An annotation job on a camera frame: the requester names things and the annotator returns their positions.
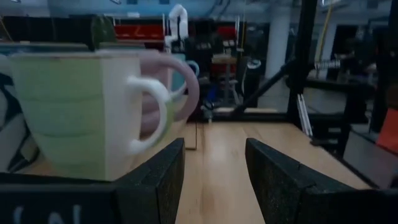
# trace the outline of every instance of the floor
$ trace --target floor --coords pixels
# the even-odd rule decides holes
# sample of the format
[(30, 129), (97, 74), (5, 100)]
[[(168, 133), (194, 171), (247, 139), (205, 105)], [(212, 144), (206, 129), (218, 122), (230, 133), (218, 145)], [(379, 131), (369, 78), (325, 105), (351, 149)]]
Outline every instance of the floor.
[[(281, 81), (259, 98), (259, 107), (286, 111), (288, 98), (289, 89)], [(345, 106), (345, 95), (330, 91), (306, 89), (304, 98), (309, 113), (342, 112)], [(398, 171), (398, 157), (359, 135), (367, 134), (367, 125), (354, 125), (353, 130), (354, 132), (351, 132), (349, 136), (344, 160), (375, 184), (386, 188), (392, 175)]]

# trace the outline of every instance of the pillar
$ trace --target pillar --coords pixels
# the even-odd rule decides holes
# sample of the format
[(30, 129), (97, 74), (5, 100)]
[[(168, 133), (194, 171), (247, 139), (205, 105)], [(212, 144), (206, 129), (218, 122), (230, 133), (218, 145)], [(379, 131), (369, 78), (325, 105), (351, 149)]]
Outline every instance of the pillar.
[(289, 7), (273, 7), (270, 12), (266, 78), (272, 78), (285, 64), (290, 30)]
[[(337, 24), (330, 21), (328, 24), (328, 28), (326, 30), (325, 38), (323, 40), (323, 52), (321, 55), (321, 60), (330, 60), (331, 59), (331, 51), (333, 50), (333, 43), (335, 41)], [(315, 54), (315, 60), (318, 59), (321, 49), (321, 36), (322, 36), (323, 26), (321, 26), (319, 30), (318, 44), (317, 44), (317, 53)], [(321, 80), (326, 80), (326, 76), (328, 74), (328, 70), (320, 70), (318, 78)]]

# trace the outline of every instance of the pink mug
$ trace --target pink mug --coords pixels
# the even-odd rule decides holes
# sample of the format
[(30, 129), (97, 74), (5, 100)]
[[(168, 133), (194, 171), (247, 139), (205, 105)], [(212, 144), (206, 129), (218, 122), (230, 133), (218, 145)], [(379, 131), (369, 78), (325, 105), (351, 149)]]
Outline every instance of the pink mug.
[[(99, 52), (104, 51), (110, 51), (110, 49), (99, 50)], [(199, 101), (199, 83), (195, 73), (189, 65), (174, 58), (172, 55), (161, 54), (157, 50), (137, 49), (135, 51), (138, 51), (139, 53), (141, 75), (143, 77), (156, 78), (170, 90), (172, 84), (172, 70), (183, 75), (185, 82), (187, 83), (189, 94), (182, 108), (175, 112), (174, 121), (181, 121), (190, 116)], [(181, 90), (171, 93), (173, 100), (177, 100), (181, 95), (183, 95), (183, 91)], [(150, 134), (155, 131), (159, 123), (159, 119), (159, 107), (156, 100), (149, 94), (144, 94), (142, 99), (141, 134)]]

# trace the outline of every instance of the stacked mugs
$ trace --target stacked mugs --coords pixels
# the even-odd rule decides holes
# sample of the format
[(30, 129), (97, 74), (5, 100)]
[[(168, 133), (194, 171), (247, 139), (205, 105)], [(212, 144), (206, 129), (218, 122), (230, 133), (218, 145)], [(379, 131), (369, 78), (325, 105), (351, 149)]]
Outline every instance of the stacked mugs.
[(29, 165), (39, 148), (64, 177), (117, 179), (132, 156), (155, 146), (173, 122), (185, 122), (198, 103), (188, 64), (198, 73), (197, 65), (181, 55), (122, 45), (97, 52), (6, 47), (0, 45), (1, 172)]

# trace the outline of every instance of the white mug handle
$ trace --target white mug handle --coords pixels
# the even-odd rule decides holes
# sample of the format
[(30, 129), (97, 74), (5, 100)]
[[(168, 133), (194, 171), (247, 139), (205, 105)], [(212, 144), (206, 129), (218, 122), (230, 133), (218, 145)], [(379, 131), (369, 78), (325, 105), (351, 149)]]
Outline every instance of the white mug handle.
[(133, 92), (132, 97), (147, 91), (159, 104), (160, 119), (155, 132), (146, 140), (134, 139), (130, 142), (130, 153), (137, 154), (154, 146), (165, 135), (173, 121), (173, 104), (168, 89), (154, 78), (129, 77), (127, 85)]

